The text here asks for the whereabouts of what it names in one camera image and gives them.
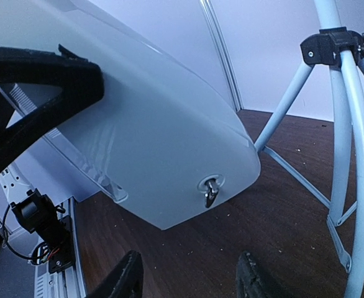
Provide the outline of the white metronome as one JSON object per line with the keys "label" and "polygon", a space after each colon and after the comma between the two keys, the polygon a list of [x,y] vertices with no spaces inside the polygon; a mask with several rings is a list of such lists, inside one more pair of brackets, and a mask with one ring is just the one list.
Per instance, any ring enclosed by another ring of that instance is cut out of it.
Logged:
{"label": "white metronome", "polygon": [[[205,80],[91,1],[0,1],[0,47],[71,53],[97,64],[104,96],[48,131],[0,173],[8,201],[35,186],[55,204],[95,190],[165,230],[220,205],[259,177],[258,153]],[[15,116],[61,93],[0,84]]]}

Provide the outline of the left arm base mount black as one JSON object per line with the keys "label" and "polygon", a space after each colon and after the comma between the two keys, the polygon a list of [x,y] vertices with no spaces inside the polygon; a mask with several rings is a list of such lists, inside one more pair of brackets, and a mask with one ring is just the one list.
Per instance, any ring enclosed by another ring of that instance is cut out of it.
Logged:
{"label": "left arm base mount black", "polygon": [[56,252],[48,259],[48,272],[50,274],[60,273],[76,264],[71,216],[62,217],[60,222],[67,231],[67,236],[57,247]]}

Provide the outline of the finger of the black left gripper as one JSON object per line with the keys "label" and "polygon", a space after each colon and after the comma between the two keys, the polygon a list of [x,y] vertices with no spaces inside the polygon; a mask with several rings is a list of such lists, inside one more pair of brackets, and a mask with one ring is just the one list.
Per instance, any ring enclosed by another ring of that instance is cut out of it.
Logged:
{"label": "finger of the black left gripper", "polygon": [[65,47],[60,54],[0,47],[0,84],[57,86],[61,93],[23,116],[12,126],[0,126],[0,173],[51,129],[100,101],[104,79],[100,67]]}

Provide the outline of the light blue music stand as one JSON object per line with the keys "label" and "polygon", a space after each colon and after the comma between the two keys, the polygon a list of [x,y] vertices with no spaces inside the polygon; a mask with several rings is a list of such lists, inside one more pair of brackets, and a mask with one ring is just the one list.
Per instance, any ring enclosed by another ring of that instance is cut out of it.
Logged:
{"label": "light blue music stand", "polygon": [[[255,141],[328,208],[326,223],[341,265],[348,274],[345,297],[360,297],[364,287],[364,33],[341,23],[335,1],[316,1],[320,30],[300,45],[303,61]],[[317,65],[329,67],[334,110],[332,194],[326,198],[268,141]]]}

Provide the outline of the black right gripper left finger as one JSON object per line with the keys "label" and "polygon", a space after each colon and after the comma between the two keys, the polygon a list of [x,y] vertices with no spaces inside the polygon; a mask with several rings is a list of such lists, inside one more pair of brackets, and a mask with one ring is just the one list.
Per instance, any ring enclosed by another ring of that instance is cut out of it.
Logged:
{"label": "black right gripper left finger", "polygon": [[142,297],[142,295],[142,256],[139,252],[130,250],[87,297]]}

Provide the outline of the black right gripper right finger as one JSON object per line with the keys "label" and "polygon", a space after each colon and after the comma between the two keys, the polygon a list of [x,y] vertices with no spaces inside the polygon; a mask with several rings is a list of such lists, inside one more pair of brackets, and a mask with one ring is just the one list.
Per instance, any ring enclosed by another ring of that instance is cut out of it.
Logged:
{"label": "black right gripper right finger", "polygon": [[247,250],[239,256],[235,280],[238,298],[289,297],[289,292]]}

